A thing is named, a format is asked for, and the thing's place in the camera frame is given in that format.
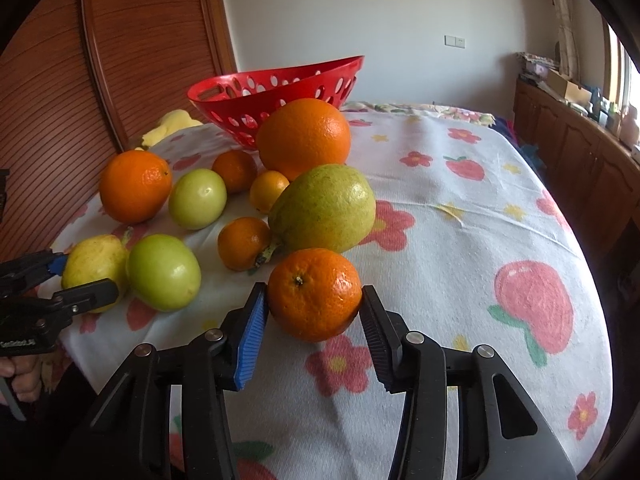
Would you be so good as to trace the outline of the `person's left hand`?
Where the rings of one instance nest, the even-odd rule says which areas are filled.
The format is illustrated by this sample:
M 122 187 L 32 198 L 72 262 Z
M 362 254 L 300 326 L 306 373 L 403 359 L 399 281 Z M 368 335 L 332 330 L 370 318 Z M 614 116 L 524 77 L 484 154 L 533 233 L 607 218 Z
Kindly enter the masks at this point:
M 41 356 L 14 356 L 0 359 L 0 374 L 9 379 L 11 388 L 21 402 L 32 403 L 40 397 Z

